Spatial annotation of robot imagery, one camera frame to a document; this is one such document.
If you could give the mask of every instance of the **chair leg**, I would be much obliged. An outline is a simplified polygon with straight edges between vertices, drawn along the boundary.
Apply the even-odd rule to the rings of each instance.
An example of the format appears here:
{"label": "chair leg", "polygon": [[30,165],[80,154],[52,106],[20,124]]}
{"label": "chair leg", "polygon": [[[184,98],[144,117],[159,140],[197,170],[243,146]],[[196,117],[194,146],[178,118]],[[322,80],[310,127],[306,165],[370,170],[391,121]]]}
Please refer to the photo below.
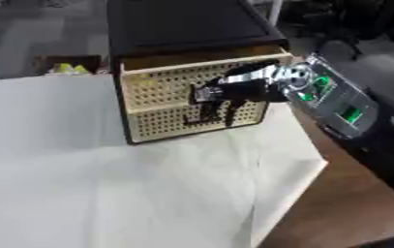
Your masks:
{"label": "chair leg", "polygon": [[351,57],[352,60],[356,61],[358,57],[362,54],[364,54],[359,47],[357,47],[356,43],[353,41],[349,40],[343,40],[344,43],[346,43],[354,52],[353,56]]}
{"label": "chair leg", "polygon": [[321,38],[317,40],[316,43],[316,54],[320,54],[321,50],[326,46],[326,44],[330,41],[329,38]]}

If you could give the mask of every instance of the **black chair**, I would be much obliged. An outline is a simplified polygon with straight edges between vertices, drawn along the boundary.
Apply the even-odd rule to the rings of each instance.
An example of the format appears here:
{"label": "black chair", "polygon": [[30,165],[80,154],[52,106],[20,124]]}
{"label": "black chair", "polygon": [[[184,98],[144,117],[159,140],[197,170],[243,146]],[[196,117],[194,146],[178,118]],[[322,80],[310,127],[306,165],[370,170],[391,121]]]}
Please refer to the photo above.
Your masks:
{"label": "black chair", "polygon": [[344,0],[312,0],[299,2],[290,16],[297,27],[298,37],[306,34],[317,36],[316,53],[332,41],[341,41],[353,50],[353,60],[363,54],[357,47],[359,40],[352,29],[344,25],[346,8]]}

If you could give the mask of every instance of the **white paper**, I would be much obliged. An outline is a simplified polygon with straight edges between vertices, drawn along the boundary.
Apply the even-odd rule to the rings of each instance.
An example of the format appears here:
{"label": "white paper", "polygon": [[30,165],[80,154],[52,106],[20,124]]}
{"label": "white paper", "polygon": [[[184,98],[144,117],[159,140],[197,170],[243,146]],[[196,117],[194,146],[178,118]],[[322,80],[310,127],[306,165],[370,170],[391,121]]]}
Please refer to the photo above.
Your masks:
{"label": "white paper", "polygon": [[287,105],[125,144],[112,80],[0,80],[0,248],[256,247],[324,167]]}

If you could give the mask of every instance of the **green light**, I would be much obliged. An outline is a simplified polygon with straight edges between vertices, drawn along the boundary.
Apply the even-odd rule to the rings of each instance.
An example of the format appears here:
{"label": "green light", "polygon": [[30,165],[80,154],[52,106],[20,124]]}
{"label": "green light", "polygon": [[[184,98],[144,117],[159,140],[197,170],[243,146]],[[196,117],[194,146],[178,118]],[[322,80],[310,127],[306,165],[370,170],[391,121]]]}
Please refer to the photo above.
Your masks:
{"label": "green light", "polygon": [[348,123],[354,123],[361,116],[362,112],[359,108],[348,107],[342,114],[343,117]]}
{"label": "green light", "polygon": [[299,95],[300,99],[305,102],[309,102],[309,101],[314,100],[314,96],[312,94],[306,94],[306,93],[299,92],[298,95]]}
{"label": "green light", "polygon": [[314,83],[318,86],[326,86],[329,83],[329,77],[319,77]]}
{"label": "green light", "polygon": [[318,95],[323,95],[329,87],[329,77],[319,77],[314,81],[314,86],[318,92]]}

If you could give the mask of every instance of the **wooden table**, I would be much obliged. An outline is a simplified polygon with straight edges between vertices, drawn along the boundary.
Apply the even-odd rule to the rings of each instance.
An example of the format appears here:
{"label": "wooden table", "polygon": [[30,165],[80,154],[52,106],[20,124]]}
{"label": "wooden table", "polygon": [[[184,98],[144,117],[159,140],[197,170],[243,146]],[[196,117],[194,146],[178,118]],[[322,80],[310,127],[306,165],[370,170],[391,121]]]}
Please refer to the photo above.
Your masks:
{"label": "wooden table", "polygon": [[394,191],[296,117],[329,165],[260,247],[341,248],[394,236]]}

